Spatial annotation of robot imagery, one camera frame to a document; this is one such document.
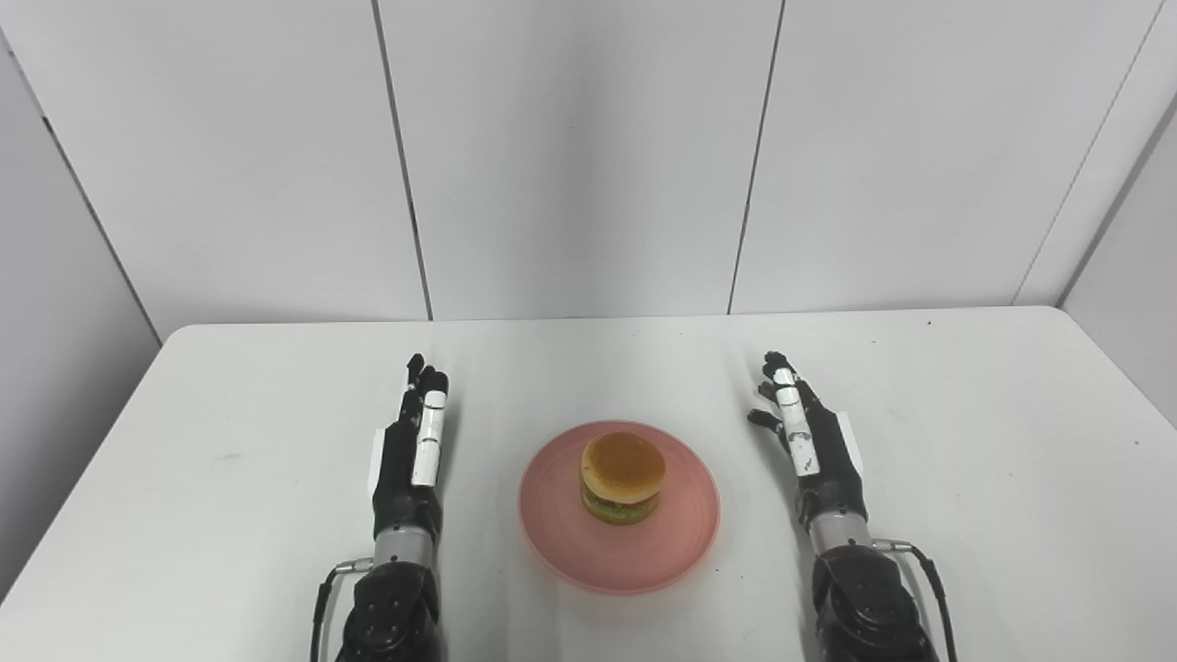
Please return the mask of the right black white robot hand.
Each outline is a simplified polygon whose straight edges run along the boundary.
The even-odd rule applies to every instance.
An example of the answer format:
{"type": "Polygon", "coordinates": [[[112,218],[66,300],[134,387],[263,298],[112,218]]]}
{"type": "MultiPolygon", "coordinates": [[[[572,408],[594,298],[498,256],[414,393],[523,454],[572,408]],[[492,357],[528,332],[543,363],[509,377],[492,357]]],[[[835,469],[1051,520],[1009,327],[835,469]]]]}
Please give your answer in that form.
{"type": "Polygon", "coordinates": [[[862,474],[851,457],[840,418],[822,403],[785,355],[762,357],[757,388],[776,406],[752,409],[749,423],[772,432],[794,471],[794,516],[814,547],[866,544],[869,511],[862,474]]]}

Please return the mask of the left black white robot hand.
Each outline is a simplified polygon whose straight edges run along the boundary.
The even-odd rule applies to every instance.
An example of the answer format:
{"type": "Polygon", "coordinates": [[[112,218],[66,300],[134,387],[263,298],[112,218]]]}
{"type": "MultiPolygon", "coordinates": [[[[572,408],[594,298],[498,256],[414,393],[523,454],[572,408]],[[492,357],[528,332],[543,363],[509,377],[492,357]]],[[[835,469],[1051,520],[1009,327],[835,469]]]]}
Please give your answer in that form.
{"type": "Polygon", "coordinates": [[[374,537],[419,529],[437,538],[443,505],[437,494],[450,380],[421,353],[408,360],[395,421],[383,431],[377,483],[371,491],[374,537]]]}

